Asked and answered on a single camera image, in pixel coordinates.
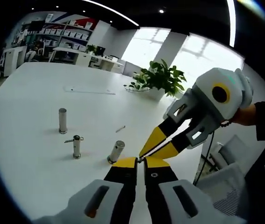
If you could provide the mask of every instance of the bright window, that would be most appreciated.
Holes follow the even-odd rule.
[[[196,79],[212,68],[235,71],[242,69],[244,58],[233,50],[202,36],[190,34],[185,40],[172,66],[185,72],[185,89],[191,88]]]
[[[170,29],[140,28],[129,42],[122,60],[148,69],[169,33]]]

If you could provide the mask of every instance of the white wall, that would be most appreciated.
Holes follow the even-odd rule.
[[[170,66],[186,38],[187,35],[185,34],[170,32],[154,61],[161,62],[161,59],[163,59]]]
[[[136,31],[136,29],[117,31],[115,33],[114,41],[107,52],[109,52],[110,55],[114,55],[121,59]]]
[[[265,101],[265,81],[247,64],[244,64],[243,73],[248,78],[250,78],[250,82],[254,89],[252,103]],[[246,173],[265,148],[265,141],[257,141],[255,126],[242,126],[239,124],[230,124],[228,127],[217,129],[215,131],[211,150],[215,146],[216,142],[219,141],[224,144],[228,140],[230,140],[235,134],[249,148],[249,151],[247,152],[246,156],[242,160],[238,161],[240,167]],[[204,156],[206,156],[210,140],[211,135],[209,135],[208,139],[203,144],[202,155]]]
[[[113,45],[114,39],[116,38],[117,33],[118,33],[118,30],[110,26],[106,34],[104,35],[99,46],[105,48],[105,55],[111,54],[111,50],[113,49],[112,45]]]
[[[106,33],[108,32],[110,26],[111,25],[109,23],[99,21],[97,26],[95,27],[92,35],[89,38],[88,45],[94,44],[96,46],[103,47],[101,44],[102,44],[102,42],[104,42],[103,38],[105,37]]]

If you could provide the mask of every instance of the metal pin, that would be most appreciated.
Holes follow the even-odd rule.
[[[80,137],[79,135],[73,136],[73,139],[67,140],[64,143],[68,142],[73,142],[73,157],[75,159],[79,159],[81,157],[81,152],[80,152],[80,142],[83,141],[84,138]]]
[[[123,127],[119,128],[119,129],[116,131],[116,133],[117,133],[117,132],[120,132],[123,128],[125,128],[125,125],[124,125]]]
[[[59,132],[61,134],[67,133],[67,127],[66,127],[66,109],[60,108],[59,109]]]
[[[111,154],[108,156],[107,160],[110,164],[117,162],[122,150],[124,149],[125,143],[123,141],[116,141]]]

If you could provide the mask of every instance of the ceiling light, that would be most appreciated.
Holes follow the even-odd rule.
[[[109,8],[107,6],[104,6],[102,4],[99,4],[99,3],[91,1],[91,0],[82,0],[82,1],[86,1],[86,2],[89,2],[89,3],[95,4],[95,5],[101,6],[103,8],[106,8],[106,9],[108,9],[108,10],[110,10],[110,11],[112,11],[112,12],[114,12],[114,13],[120,15],[120,16],[122,16],[123,18],[127,19],[128,21],[132,22],[134,25],[139,26],[135,21],[131,20],[130,18],[126,17],[125,15],[121,14],[120,12],[117,12],[116,10],[114,10],[112,8]]]
[[[236,15],[235,6],[233,0],[227,0],[229,17],[230,17],[230,46],[234,47],[235,34],[236,34]]]

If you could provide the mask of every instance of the white table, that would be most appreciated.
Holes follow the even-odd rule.
[[[0,176],[30,219],[55,215],[66,208],[72,195],[94,179],[103,179],[111,167],[106,157],[117,140],[126,144],[121,158],[138,156],[171,100],[157,103],[127,92],[123,84],[130,81],[92,68],[31,62],[0,87]],[[65,92],[66,85],[116,95]],[[61,107],[67,109],[64,135],[58,132]],[[126,128],[115,133],[123,125]],[[72,157],[72,143],[63,143],[75,134],[84,137],[79,160]],[[201,151],[202,146],[185,149],[167,160],[178,178],[193,181]],[[151,223],[143,163],[138,168],[131,223]]]
[[[75,50],[75,49],[57,47],[57,48],[54,48],[53,50],[54,51],[53,51],[51,57],[49,58],[49,62],[51,62],[55,58],[57,51],[65,51],[65,52],[77,54],[77,56],[75,58],[75,64],[76,65],[82,65],[84,67],[88,67],[86,65],[89,65],[91,57],[93,57],[93,58],[97,58],[98,60],[101,60],[100,69],[105,70],[105,71],[111,71],[114,66],[124,67],[123,64],[112,61],[112,60],[107,59],[105,57],[90,55],[90,54],[87,54],[85,52],[81,52],[81,51]]]
[[[5,49],[4,77],[8,77],[25,62],[27,46]]]

